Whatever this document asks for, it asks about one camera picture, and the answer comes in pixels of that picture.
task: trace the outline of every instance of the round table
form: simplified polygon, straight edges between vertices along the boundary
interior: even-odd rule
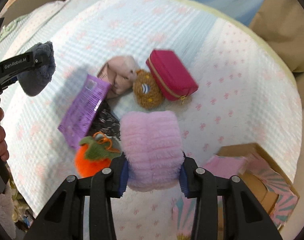
[[[202,165],[221,146],[258,142],[293,181],[302,129],[295,80],[276,53],[240,23],[190,0],[69,0],[34,29],[20,49],[4,54],[51,40],[57,70],[33,100],[13,87],[21,101],[8,100],[4,126],[14,153],[9,160],[14,180],[36,213],[75,173],[74,152],[57,126],[86,73],[95,75],[107,59],[122,54],[148,69],[145,60],[153,48],[174,50],[199,84],[183,106],[165,101],[154,109],[176,113],[188,156]],[[119,118],[144,111],[132,93],[109,104]],[[24,132],[30,141],[22,140]],[[127,189],[123,198],[112,200],[117,238],[176,239],[172,206],[181,196],[179,186],[147,193]]]

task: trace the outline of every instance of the purple package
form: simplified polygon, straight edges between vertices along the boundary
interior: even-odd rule
[[[96,111],[105,99],[110,83],[88,75],[82,90],[65,113],[58,129],[68,145],[79,148],[79,141],[87,134]]]

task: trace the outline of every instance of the pink fuzzy fabric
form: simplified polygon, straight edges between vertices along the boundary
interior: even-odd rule
[[[120,133],[122,150],[130,164],[131,189],[146,192],[177,184],[184,157],[173,112],[129,112],[121,119]]]

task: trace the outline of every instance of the human hand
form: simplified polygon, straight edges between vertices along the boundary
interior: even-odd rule
[[[4,112],[0,108],[0,121],[4,118]],[[2,126],[0,126],[0,157],[2,161],[7,161],[9,159],[8,146],[5,142],[5,131]]]

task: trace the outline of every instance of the silver screw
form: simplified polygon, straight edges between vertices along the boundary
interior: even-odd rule
[[[232,181],[235,182],[235,183],[238,183],[238,182],[241,181],[241,179],[238,176],[233,176]]]
[[[69,175],[69,176],[67,177],[67,182],[73,182],[73,181],[75,181],[75,176]]]
[[[102,173],[103,174],[110,174],[112,172],[112,170],[110,169],[110,168],[104,168],[103,170],[102,170]]]
[[[196,172],[197,174],[204,174],[204,173],[205,173],[205,169],[203,169],[203,168],[197,168],[197,169],[195,170],[195,172]]]

